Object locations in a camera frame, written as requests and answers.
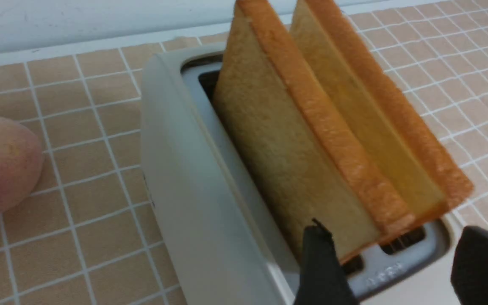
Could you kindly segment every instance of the toast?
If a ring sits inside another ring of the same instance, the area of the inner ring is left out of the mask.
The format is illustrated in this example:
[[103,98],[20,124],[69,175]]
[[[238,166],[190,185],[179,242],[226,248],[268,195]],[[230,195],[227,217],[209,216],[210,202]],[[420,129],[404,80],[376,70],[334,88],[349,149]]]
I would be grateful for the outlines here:
[[212,104],[298,258],[312,218],[341,261],[413,223],[267,0],[236,1]]
[[298,0],[290,33],[351,131],[415,214],[412,227],[471,194],[472,183],[333,0]]

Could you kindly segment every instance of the toaster slot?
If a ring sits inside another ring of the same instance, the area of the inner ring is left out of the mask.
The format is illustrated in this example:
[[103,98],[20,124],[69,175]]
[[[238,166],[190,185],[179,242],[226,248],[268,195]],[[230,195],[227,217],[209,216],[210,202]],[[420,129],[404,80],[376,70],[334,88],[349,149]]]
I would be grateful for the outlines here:
[[[228,146],[233,147],[233,144],[227,141],[223,126],[210,103],[221,68],[220,58],[202,58],[200,62],[189,62],[182,68],[182,74],[213,141],[228,164],[229,171],[235,175],[235,180],[239,183],[238,173],[233,172],[231,166],[231,163],[238,159],[238,154],[233,148],[227,149]],[[255,185],[242,183],[239,187],[247,189],[255,188]],[[426,268],[445,255],[449,245],[449,233],[445,224],[441,220],[435,220],[399,236],[389,244],[369,247],[359,256],[346,262],[343,270],[352,291],[358,299],[363,300]],[[277,246],[274,248],[277,248],[273,250],[277,261],[284,261],[288,255],[292,256],[290,252],[282,253]],[[285,272],[285,276],[292,290],[296,291],[298,271]]]

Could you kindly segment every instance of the toaster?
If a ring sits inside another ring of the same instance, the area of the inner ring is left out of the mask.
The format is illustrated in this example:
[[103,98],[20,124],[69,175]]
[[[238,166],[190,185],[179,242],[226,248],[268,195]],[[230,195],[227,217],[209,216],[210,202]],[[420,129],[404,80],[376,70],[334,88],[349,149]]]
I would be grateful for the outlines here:
[[[144,69],[141,165],[191,305],[291,305],[299,264],[210,100],[224,43],[157,54]],[[364,305],[458,305],[452,214],[343,265]]]

